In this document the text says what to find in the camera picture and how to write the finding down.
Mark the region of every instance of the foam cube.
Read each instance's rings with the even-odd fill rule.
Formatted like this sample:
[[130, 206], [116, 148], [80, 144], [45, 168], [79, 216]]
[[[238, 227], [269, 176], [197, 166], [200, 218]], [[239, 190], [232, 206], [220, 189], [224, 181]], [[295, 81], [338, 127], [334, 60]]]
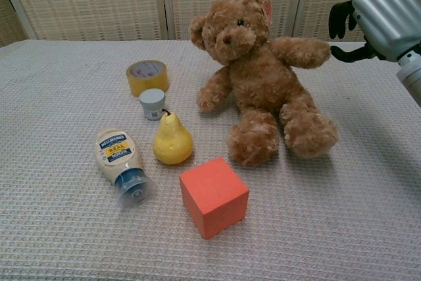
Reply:
[[222, 157], [181, 174], [180, 187], [183, 203], [204, 239], [245, 216], [249, 188]]

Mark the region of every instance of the yellow pear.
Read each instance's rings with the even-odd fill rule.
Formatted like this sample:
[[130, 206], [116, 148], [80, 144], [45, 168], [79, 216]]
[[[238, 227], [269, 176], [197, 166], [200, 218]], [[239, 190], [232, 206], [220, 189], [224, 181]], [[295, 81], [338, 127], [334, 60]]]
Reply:
[[193, 151], [193, 139], [175, 113], [165, 113], [153, 140], [153, 153], [164, 164], [185, 161]]

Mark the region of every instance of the brown teddy bear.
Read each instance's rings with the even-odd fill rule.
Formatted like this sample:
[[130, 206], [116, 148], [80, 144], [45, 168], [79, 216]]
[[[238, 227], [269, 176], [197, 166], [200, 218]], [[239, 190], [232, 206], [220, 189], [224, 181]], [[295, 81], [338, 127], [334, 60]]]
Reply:
[[234, 92], [241, 122], [229, 133], [228, 151], [247, 166], [277, 152], [277, 113], [287, 147], [300, 157], [323, 155], [338, 139], [335, 124], [319, 113], [291, 69], [320, 66], [330, 58], [329, 44], [314, 38], [268, 41], [270, 12], [269, 0], [223, 0], [190, 23], [194, 45], [224, 65], [201, 88], [197, 104], [211, 112]]

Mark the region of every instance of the robotic hand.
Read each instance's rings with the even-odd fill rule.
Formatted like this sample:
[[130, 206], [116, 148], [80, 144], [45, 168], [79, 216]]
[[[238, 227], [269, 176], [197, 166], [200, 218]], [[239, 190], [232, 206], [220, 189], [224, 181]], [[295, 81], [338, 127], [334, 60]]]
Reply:
[[366, 43], [352, 52], [331, 46], [332, 55], [353, 63], [375, 56], [398, 62], [398, 79], [421, 107], [421, 4], [417, 0], [350, 0], [334, 5], [329, 15], [332, 39], [345, 35], [345, 23], [358, 24]]

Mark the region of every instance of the tape roll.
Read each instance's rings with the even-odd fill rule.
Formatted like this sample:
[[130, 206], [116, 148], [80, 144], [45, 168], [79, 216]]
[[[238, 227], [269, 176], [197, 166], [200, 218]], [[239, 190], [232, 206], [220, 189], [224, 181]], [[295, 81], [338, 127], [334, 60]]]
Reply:
[[167, 91], [170, 83], [166, 65], [160, 61], [140, 61], [130, 65], [126, 71], [130, 91], [135, 97], [149, 88]]

